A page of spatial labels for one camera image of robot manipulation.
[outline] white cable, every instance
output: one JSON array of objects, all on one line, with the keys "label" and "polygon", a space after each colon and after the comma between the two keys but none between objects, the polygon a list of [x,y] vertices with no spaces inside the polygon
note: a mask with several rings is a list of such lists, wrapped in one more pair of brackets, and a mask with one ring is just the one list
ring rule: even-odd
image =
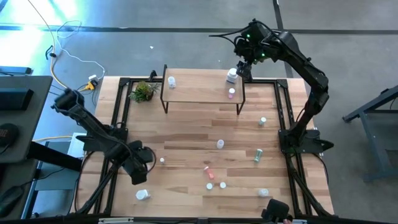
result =
[{"label": "white cable", "polygon": [[[63,26],[65,26],[66,24],[68,24],[69,22],[79,22],[78,28],[75,29],[72,33],[70,33],[70,34],[67,35],[66,37],[59,35],[59,34],[58,34],[59,30],[60,30]],[[95,61],[86,61],[86,60],[82,60],[82,59],[80,59],[80,58],[78,58],[78,57],[76,57],[76,56],[74,56],[74,55],[71,55],[67,50],[65,50],[65,49],[62,48],[62,45],[61,45],[61,43],[60,43],[60,41],[59,41],[59,39],[58,39],[58,38],[66,39],[66,38],[68,38],[68,37],[71,37],[71,36],[77,34],[77,33],[79,32],[79,30],[80,30],[80,27],[81,27],[81,21],[66,21],[62,26],[60,26],[60,27],[57,29],[57,42],[58,42],[58,45],[60,46],[61,50],[63,50],[64,52],[66,52],[70,57],[73,57],[73,58],[75,58],[75,59],[77,59],[77,60],[79,60],[79,61],[81,61],[81,62],[95,63],[95,64],[97,64],[98,66],[100,66],[100,67],[102,68],[102,76],[99,77],[98,79],[102,79],[102,78],[104,78],[104,76],[105,76],[105,68],[104,68],[102,65],[100,65],[98,62],[95,62]]]}]

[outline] wooden table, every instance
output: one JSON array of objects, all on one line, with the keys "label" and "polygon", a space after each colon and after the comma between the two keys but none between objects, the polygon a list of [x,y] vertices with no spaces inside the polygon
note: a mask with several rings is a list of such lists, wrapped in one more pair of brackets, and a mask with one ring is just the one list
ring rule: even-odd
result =
[{"label": "wooden table", "polygon": [[[217,69],[181,69],[165,67],[160,100],[165,113],[169,103],[217,103],[236,105],[239,115],[245,102],[244,82],[238,77],[236,83],[226,82],[228,71]],[[177,86],[169,88],[168,78],[174,77]],[[228,98],[230,88],[235,89],[232,99]]]},{"label": "wooden table", "polygon": [[[111,122],[118,83],[119,77],[103,80],[95,116],[104,124]],[[307,100],[304,82],[288,79],[288,84],[297,116]],[[130,177],[120,169],[112,216],[259,218],[270,198],[287,203],[292,214],[286,163],[277,136],[279,119],[274,87],[246,84],[246,97],[246,106],[239,116],[234,105],[203,103],[175,103],[165,114],[159,93],[150,102],[131,102],[127,119],[129,140],[140,139],[155,150],[158,159],[165,158],[165,165],[158,163],[148,175],[148,181],[139,185],[131,185]],[[267,122],[264,127],[259,127],[257,123],[262,116]],[[216,149],[219,139],[225,141],[222,150]],[[264,151],[258,164],[253,162],[256,149]],[[311,154],[302,157],[308,187],[323,207],[333,213],[322,163]],[[87,161],[78,190],[79,208],[97,187],[102,162],[100,152]],[[214,181],[203,172],[206,166],[213,169]],[[206,189],[209,182],[215,184],[213,190]],[[220,182],[226,182],[227,188],[220,189]],[[259,198],[257,191],[260,188],[267,188],[270,196]],[[148,189],[152,197],[137,201],[135,194],[141,189]],[[300,208],[304,211],[301,190],[298,195]]]}]

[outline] yellow cable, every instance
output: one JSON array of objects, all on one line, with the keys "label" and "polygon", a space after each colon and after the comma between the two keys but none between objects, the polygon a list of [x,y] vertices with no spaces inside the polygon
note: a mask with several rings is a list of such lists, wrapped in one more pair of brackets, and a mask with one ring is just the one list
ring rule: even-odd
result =
[{"label": "yellow cable", "polygon": [[[47,26],[47,28],[49,28],[49,31],[51,33],[52,36],[52,45],[53,45],[53,49],[52,49],[52,53],[55,54],[55,38],[54,35],[52,34],[51,28],[50,26],[47,24],[47,22],[45,21],[45,19],[43,18],[43,16],[39,13],[39,11],[36,9],[36,7],[31,3],[30,0],[29,1],[30,5],[32,5],[32,7],[36,10],[36,12],[38,13],[38,15],[42,18],[42,20],[44,21],[45,25]],[[64,85],[58,78],[57,76],[55,76],[54,74],[54,58],[51,57],[51,64],[50,64],[50,71],[51,71],[51,75],[54,77],[55,81],[57,81],[61,86],[63,86],[64,88],[68,88],[66,85]]]},{"label": "yellow cable", "polygon": [[44,140],[49,140],[49,139],[59,139],[59,138],[72,138],[72,136],[55,136],[55,137],[47,137],[47,138],[35,139],[35,140],[32,140],[32,141],[37,142],[37,141],[44,141]]}]

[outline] concrete floor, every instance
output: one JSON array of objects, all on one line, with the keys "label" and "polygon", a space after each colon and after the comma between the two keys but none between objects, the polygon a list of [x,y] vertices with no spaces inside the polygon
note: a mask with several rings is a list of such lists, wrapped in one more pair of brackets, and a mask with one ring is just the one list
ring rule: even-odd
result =
[{"label": "concrete floor", "polygon": [[[50,25],[79,19],[93,27],[240,28],[253,17],[277,28],[272,0],[48,0],[32,1]],[[395,30],[398,2],[395,0],[279,0],[286,29]],[[0,12],[0,25],[42,25],[26,1],[8,0]],[[205,33],[79,32],[64,45],[83,60],[96,60],[106,75],[161,74],[163,64],[178,68],[222,68],[236,65],[232,45],[211,39]],[[362,176],[375,171],[362,124],[350,124],[341,117],[376,97],[385,88],[398,84],[397,35],[295,35],[301,51],[311,57],[330,79],[330,100],[315,117],[323,139],[335,143],[325,153],[330,192],[335,213],[345,218],[398,220],[398,179],[364,183]],[[22,31],[0,30],[1,65],[28,66],[34,75],[50,75],[44,57],[52,44],[48,32],[26,26]],[[59,56],[55,73],[65,84],[77,88],[92,74],[101,74],[96,65]],[[282,62],[265,62],[253,68],[256,77],[286,77]],[[35,138],[82,132],[71,119],[50,109],[55,96],[49,95]],[[94,112],[91,95],[86,107]],[[39,195],[35,212],[58,215],[68,205]],[[43,205],[50,201],[53,206]]]}]

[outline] potted plant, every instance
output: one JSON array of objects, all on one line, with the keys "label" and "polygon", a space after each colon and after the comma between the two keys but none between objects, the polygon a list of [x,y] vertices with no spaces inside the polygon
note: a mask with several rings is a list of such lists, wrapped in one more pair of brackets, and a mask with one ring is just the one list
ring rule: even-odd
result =
[{"label": "potted plant", "polygon": [[142,101],[150,101],[158,88],[158,83],[151,85],[144,81],[141,81],[138,83],[136,90],[131,92],[130,99],[134,100],[137,103],[140,103]]}]

